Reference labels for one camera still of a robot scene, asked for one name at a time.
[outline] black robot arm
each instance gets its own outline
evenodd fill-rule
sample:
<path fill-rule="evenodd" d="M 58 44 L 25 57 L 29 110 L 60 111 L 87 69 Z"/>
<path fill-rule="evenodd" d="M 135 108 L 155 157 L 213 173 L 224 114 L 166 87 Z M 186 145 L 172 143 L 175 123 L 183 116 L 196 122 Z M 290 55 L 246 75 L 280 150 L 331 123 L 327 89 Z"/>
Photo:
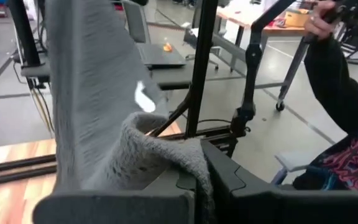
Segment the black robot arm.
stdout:
<path fill-rule="evenodd" d="M 244 91 L 241 107 L 237 108 L 234 112 L 230 125 L 231 132 L 235 137 L 246 135 L 247 122 L 252 120 L 255 116 L 254 91 L 257 71 L 262 58 L 260 41 L 263 29 L 293 2 L 295 2 L 295 0 L 278 0 L 251 25 L 250 42 L 246 50 L 246 89 Z M 336 6 L 328 11 L 323 16 L 323 19 L 328 23 L 341 19 L 347 24 L 347 28 L 351 30 L 352 27 L 358 23 L 358 0 L 336 1 Z M 307 44 L 317 41 L 317 36 L 309 33 L 302 38 L 302 41 L 305 43 L 302 47 L 307 47 Z"/>
<path fill-rule="evenodd" d="M 267 24 L 272 22 L 293 2 L 295 2 L 295 0 L 277 1 L 251 25 L 250 42 L 246 50 L 246 89 L 244 91 L 241 107 L 237 108 L 234 112 L 230 125 L 232 133 L 237 137 L 246 135 L 247 122 L 252 120 L 255 116 L 254 91 L 257 71 L 260 65 L 260 60 L 262 59 L 262 49 L 260 48 L 262 31 Z"/>

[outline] person's hand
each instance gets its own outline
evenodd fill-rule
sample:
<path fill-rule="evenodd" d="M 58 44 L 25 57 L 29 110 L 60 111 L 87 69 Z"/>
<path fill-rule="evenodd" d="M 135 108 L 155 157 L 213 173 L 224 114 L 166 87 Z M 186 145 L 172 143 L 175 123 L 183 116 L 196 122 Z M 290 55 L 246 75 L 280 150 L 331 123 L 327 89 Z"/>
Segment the person's hand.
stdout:
<path fill-rule="evenodd" d="M 314 7 L 312 15 L 305 22 L 305 31 L 316 34 L 319 40 L 329 37 L 337 22 L 328 24 L 322 17 L 335 6 L 333 1 L 319 1 Z"/>

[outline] wooden surface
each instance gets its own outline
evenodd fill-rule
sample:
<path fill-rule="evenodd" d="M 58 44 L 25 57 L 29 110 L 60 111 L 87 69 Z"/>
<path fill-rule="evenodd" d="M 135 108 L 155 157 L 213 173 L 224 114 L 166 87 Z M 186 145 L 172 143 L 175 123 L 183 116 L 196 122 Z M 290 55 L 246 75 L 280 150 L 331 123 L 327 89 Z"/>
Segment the wooden surface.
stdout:
<path fill-rule="evenodd" d="M 245 12 L 240 12 L 236 14 L 232 10 L 221 7 L 217 8 L 216 15 L 222 19 L 229 20 L 239 26 L 242 26 L 245 29 L 250 29 L 252 23 L 254 22 L 251 18 L 247 16 Z M 305 33 L 305 29 L 303 27 L 281 28 L 277 26 L 272 26 L 265 27 L 264 33 L 268 35 L 303 35 Z"/>
<path fill-rule="evenodd" d="M 162 135 L 180 133 L 176 123 Z M 54 154 L 54 139 L 0 147 L 0 162 L 16 161 Z M 0 184 L 0 224 L 32 223 L 32 211 L 39 200 L 49 195 L 55 174 Z"/>

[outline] black sleeve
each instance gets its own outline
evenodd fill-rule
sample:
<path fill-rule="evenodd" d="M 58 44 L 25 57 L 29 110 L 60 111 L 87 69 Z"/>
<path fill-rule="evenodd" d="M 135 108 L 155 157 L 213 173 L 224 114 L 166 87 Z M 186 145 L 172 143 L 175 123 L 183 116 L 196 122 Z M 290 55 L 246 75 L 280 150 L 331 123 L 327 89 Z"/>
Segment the black sleeve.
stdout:
<path fill-rule="evenodd" d="M 333 38 L 309 46 L 305 67 L 313 93 L 336 124 L 348 134 L 358 131 L 358 83 Z"/>

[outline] gray towel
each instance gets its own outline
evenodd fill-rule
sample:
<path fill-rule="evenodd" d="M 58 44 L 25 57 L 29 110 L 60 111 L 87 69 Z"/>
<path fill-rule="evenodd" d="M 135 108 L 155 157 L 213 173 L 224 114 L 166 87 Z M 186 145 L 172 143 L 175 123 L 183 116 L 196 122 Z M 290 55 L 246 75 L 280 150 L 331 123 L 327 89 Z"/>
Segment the gray towel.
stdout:
<path fill-rule="evenodd" d="M 149 77 L 134 41 L 108 0 L 47 1 L 58 172 L 54 192 L 143 189 L 170 163 L 201 183 L 213 211 L 200 141 L 146 136 L 167 119 L 163 93 Z M 156 105 L 142 112 L 137 83 Z"/>

